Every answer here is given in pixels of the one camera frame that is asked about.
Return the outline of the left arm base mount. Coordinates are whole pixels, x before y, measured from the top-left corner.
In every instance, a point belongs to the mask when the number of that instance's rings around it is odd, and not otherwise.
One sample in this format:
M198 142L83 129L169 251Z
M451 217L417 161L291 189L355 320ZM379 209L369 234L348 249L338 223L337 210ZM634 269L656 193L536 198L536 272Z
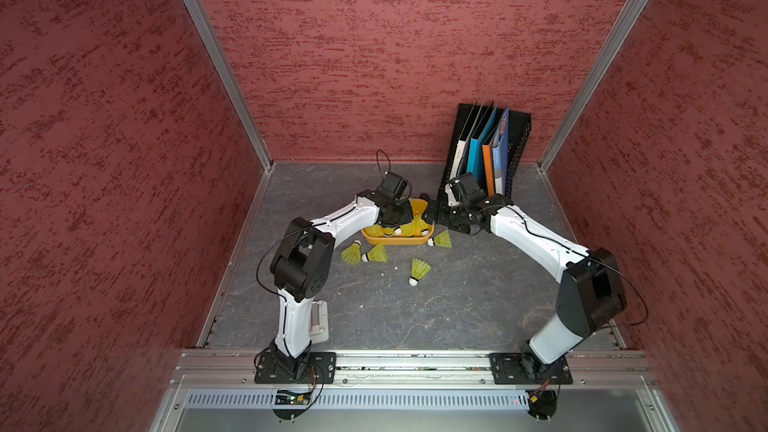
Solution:
M290 358L277 349L267 348L254 359L255 384L326 385L334 382L337 354L304 352Z

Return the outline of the yellow shuttlecock five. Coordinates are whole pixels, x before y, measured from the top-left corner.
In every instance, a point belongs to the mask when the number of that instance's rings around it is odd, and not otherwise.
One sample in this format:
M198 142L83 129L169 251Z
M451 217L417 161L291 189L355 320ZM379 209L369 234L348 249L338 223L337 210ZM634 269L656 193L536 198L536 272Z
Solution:
M442 248L452 248L452 239L450 236L449 230L444 230L437 234L436 236L432 236L427 240L427 245L430 247L442 247Z

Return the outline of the yellow shuttlecock four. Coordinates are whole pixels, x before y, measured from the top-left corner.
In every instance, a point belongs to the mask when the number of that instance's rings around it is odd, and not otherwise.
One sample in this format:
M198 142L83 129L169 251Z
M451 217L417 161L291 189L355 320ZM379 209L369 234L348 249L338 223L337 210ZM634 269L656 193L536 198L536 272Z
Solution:
M388 261L388 255L385 245L381 243L376 244L368 252L361 255L361 260L365 263L386 263Z

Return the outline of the yellow shuttlecock one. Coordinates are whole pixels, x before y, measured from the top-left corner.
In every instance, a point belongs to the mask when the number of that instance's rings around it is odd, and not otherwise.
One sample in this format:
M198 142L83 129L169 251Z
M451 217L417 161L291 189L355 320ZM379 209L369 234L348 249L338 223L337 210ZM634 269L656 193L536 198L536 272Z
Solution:
M400 234L404 237L413 237L416 233L416 224L411 222L400 227Z

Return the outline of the yellow shuttlecock eleven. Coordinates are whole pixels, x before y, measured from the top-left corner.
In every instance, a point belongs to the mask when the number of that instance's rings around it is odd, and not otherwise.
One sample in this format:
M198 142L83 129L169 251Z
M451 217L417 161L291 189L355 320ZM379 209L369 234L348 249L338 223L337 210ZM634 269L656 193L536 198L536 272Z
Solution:
M411 264L411 275L408 279L410 286L415 287L432 270L432 266L424 260L414 258Z

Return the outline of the yellow shuttlecock three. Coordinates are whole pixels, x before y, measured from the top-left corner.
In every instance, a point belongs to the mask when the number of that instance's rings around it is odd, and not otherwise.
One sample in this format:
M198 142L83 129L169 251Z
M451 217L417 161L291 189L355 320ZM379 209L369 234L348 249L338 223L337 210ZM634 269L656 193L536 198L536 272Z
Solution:
M430 226L428 224L419 222L416 228L422 237L426 237L430 235Z

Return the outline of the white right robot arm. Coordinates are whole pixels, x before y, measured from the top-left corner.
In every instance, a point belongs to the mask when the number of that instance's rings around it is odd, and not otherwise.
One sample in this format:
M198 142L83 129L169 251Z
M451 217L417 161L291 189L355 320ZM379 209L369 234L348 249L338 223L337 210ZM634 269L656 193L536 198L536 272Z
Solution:
M432 200L424 220L466 234L486 231L524 252L557 282L554 315L521 347L521 365L531 375L607 328L626 310L627 288L639 292L619 271L611 252L592 250L556 234L498 194L454 206Z

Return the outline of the left aluminium corner post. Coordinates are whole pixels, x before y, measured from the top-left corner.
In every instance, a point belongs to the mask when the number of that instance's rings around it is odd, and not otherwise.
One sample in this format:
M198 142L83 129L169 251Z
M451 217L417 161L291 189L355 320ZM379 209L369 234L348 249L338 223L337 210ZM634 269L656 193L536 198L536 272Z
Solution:
M224 86L229 100L243 126L243 129L259 159L261 167L270 174L273 171L273 159L268 151L247 103L233 68L217 36L214 25L202 0L182 0L192 19L200 39L211 62Z

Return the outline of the yellow shuttlecock six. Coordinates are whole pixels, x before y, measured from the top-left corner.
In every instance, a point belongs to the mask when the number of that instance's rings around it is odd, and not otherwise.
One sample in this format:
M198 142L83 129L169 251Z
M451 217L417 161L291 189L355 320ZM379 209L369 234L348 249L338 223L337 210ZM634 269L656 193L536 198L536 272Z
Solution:
M359 240L354 240L341 252L341 259L348 265L360 264L362 262L361 242Z

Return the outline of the right aluminium corner post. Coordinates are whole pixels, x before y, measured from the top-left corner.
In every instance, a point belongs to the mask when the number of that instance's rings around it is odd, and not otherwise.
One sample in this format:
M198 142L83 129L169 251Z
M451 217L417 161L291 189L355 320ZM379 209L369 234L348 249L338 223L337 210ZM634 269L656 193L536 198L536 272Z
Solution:
M649 0L625 1L584 81L538 163L538 169L543 175L549 173L567 138L576 126L648 2Z

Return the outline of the yellow plastic storage box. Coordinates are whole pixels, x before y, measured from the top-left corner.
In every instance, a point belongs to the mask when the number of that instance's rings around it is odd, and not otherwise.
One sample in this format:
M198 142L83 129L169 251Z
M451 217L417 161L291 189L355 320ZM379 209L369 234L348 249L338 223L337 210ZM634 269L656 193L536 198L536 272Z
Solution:
M411 201L411 205L412 205L412 209L413 209L413 214L414 214L414 220L412 222L415 223L416 226L417 226L417 224L419 222L423 222L423 223L428 224L427 222L425 222L423 220L423 215L426 212L428 203L425 200L423 200L423 199L411 199L410 201ZM426 236L426 237L422 237L419 234L417 228L416 228L416 233L414 234L413 237L404 237L402 235L386 237L384 235L382 237L374 238L374 237L369 237L369 236L367 236L365 234L365 232L364 232L365 228L362 230L362 234L363 234L363 237L365 238L365 240L369 244L372 244L372 245L376 245L376 244L379 244L379 243L384 244L384 245L391 245L391 246L418 246L418 245L426 245L427 244L427 240L430 237L433 236L434 229L435 229L435 227L432 224L428 224L428 225L430 226L430 235Z

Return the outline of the aluminium corner post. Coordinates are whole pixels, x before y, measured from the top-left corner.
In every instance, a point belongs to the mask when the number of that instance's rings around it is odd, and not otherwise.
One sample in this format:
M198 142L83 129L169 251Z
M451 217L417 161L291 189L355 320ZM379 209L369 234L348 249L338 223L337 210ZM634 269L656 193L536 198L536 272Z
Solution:
M538 163L538 169L543 175L549 173L567 138L576 126L648 2L649 0L625 1L584 81Z
M229 100L243 126L243 129L259 159L261 167L270 174L273 171L273 159L268 151L247 103L233 68L217 36L214 25L202 0L182 0L192 19L200 39L211 62L224 86Z

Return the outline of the yellow shuttlecock eight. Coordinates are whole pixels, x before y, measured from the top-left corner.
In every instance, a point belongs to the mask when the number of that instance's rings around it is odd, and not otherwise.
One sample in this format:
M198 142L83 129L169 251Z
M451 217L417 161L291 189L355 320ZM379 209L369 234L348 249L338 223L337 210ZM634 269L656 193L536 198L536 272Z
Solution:
M375 224L375 225L373 225L373 226L370 226L370 227L367 227L367 228L365 228L365 229L364 229L364 232L365 232L365 234L366 234L367 236L369 236L369 237L374 237L374 238L377 238L377 237L382 237L382 236L384 236L384 235L385 235L385 233L384 233L384 228L383 228L383 227L381 227L381 226L380 226L380 225L378 225L378 224Z

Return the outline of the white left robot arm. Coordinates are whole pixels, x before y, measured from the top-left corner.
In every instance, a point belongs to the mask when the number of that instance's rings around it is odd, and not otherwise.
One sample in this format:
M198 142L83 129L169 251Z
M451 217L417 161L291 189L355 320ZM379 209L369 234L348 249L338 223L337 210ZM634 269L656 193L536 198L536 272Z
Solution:
M276 362L293 375L309 364L313 298L327 282L336 246L363 229L397 227L413 220L407 185L364 190L342 208L316 219L298 217L271 248L269 270L279 297L278 329L271 343Z

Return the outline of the yellow shuttlecock seven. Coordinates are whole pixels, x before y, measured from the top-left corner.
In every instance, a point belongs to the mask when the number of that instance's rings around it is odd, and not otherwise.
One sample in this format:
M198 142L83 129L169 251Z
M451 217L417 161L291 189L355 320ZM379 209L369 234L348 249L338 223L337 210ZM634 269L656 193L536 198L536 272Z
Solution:
M384 235L386 237L400 236L401 234L402 234L402 228L401 227L385 228L384 229Z

